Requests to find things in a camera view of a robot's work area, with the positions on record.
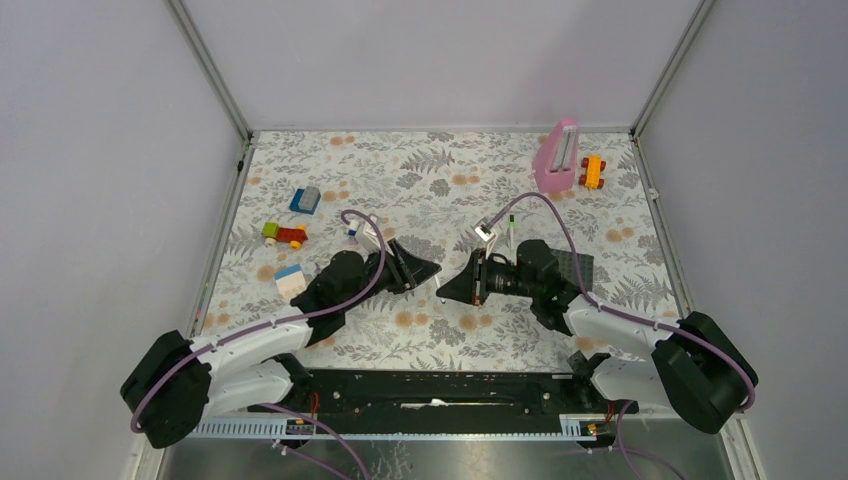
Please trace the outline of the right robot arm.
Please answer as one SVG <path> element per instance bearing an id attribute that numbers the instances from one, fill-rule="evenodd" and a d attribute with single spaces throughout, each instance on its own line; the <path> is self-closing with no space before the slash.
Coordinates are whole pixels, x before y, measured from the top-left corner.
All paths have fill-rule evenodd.
<path id="1" fill-rule="evenodd" d="M 670 408 L 695 429 L 715 434 L 748 407 L 758 375 L 710 316 L 693 311 L 670 323 L 648 320 L 603 303 L 586 291 L 582 278 L 578 255 L 527 240 L 513 261 L 474 250 L 437 295 L 473 306 L 492 294 L 528 298 L 532 314 L 546 329 L 599 340 L 630 354 L 628 360 L 600 356 L 573 367 L 574 374 L 586 376 L 573 386 L 583 410 L 597 412 L 611 400 L 632 400 Z"/>

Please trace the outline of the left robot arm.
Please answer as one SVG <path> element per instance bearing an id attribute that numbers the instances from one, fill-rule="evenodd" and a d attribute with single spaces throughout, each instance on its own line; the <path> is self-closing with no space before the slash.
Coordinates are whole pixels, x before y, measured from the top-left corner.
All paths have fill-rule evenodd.
<path id="1" fill-rule="evenodd" d="M 120 388 L 132 430 L 163 449 L 207 417 L 262 403 L 301 409 L 311 387 L 280 355 L 331 337 L 344 326 L 346 312 L 369 298 L 411 291 L 440 270 L 396 240 L 385 252 L 368 256 L 343 250 L 276 316 L 227 334 L 186 338 L 171 330 L 160 335 Z"/>

